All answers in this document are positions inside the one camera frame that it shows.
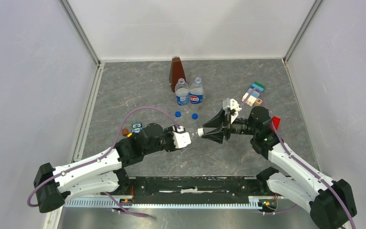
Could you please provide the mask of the white blue Pocari cap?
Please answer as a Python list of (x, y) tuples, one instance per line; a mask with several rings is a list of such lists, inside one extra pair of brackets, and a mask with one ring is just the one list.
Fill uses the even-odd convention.
[(204, 129), (203, 128), (198, 128), (197, 129), (197, 134), (199, 137), (202, 137), (204, 135)]

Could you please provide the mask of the clear unlabelled plastic bottle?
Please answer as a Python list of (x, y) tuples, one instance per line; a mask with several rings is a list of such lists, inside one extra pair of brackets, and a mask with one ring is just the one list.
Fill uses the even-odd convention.
[(188, 132), (190, 133), (190, 139), (191, 139), (192, 142), (196, 141), (196, 139), (199, 138), (198, 129), (197, 128), (190, 129)]

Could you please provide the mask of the blue bottle cap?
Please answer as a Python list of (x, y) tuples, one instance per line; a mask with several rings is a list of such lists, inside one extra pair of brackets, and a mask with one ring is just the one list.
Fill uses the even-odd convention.
[(182, 115), (182, 114), (181, 114), (181, 112), (180, 112), (180, 111), (176, 111), (176, 112), (175, 112), (175, 117), (181, 117), (181, 115)]
[(193, 119), (193, 120), (198, 119), (198, 114), (197, 114), (197, 113), (193, 113), (193, 114), (192, 114), (192, 119)]

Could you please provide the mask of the Pepsi bottle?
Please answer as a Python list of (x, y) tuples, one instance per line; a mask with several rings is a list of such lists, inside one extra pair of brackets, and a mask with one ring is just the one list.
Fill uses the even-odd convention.
[(185, 79), (180, 78), (175, 86), (175, 96), (177, 104), (180, 106), (186, 105), (189, 102), (189, 87)]
[(201, 77), (196, 77), (189, 88), (189, 98), (191, 104), (200, 104), (203, 101), (203, 84)]

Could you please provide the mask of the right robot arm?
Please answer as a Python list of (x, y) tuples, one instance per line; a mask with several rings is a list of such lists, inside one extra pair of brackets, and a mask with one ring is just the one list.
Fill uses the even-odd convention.
[(335, 181), (301, 159), (278, 133), (268, 109), (254, 107), (247, 119), (237, 118), (240, 107), (225, 107), (198, 129), (201, 138), (222, 143), (231, 135), (250, 135), (253, 150), (279, 166), (289, 177), (269, 168), (256, 189), (263, 195), (277, 193), (309, 213), (320, 229), (356, 228), (356, 204), (352, 188), (345, 180)]

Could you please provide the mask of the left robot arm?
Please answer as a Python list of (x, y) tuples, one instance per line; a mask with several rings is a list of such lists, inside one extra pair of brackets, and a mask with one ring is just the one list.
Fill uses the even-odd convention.
[(132, 183), (126, 173), (127, 166), (143, 161), (146, 155), (182, 149), (191, 143), (184, 127), (162, 128), (148, 124), (141, 131), (129, 133), (114, 146), (79, 162), (53, 167), (40, 166), (33, 185), (37, 207), (48, 213), (74, 198), (96, 193), (123, 195), (131, 190)]

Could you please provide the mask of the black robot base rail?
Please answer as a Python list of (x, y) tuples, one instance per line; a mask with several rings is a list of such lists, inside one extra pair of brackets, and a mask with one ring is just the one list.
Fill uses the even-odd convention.
[(117, 172), (119, 186), (110, 192), (124, 205), (166, 208), (239, 208), (254, 205), (260, 212), (274, 212), (279, 195), (270, 191), (261, 176), (255, 177), (129, 177)]

